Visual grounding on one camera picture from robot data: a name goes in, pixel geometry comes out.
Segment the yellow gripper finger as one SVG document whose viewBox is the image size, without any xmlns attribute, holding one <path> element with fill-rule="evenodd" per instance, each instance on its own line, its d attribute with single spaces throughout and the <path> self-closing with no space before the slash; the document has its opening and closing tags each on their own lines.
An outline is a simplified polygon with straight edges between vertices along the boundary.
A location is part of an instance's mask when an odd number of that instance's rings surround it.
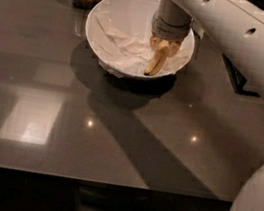
<svg viewBox="0 0 264 211">
<path fill-rule="evenodd" d="M 178 51 L 179 51 L 179 49 L 181 48 L 181 44 L 182 44 L 182 42 L 181 41 L 174 41 L 174 42 L 170 42 L 169 43 L 169 54 L 168 54 L 168 56 L 169 57 L 173 57 L 174 55 L 176 55 L 177 53 L 178 53 Z"/>
<path fill-rule="evenodd" d="M 161 42 L 161 38 L 158 37 L 155 33 L 153 33 L 150 37 L 150 41 L 149 41 L 149 45 L 150 45 L 150 49 L 152 51 L 156 50 L 156 47 L 158 46 L 158 44 Z"/>
</svg>

